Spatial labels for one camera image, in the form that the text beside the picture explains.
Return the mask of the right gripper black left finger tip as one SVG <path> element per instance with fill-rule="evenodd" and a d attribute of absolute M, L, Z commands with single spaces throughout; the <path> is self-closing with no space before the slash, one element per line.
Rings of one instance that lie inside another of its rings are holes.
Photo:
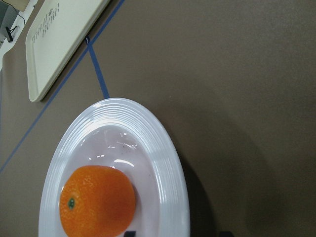
<path fill-rule="evenodd" d="M 124 237 L 136 237 L 136 231 L 126 231 Z"/>

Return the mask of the right gripper black right finger tip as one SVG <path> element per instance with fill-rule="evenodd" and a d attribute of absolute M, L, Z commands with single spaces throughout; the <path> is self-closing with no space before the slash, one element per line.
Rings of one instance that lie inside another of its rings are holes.
<path fill-rule="evenodd" d="M 233 237 L 233 233 L 230 231 L 221 231 L 219 237 Z"/>

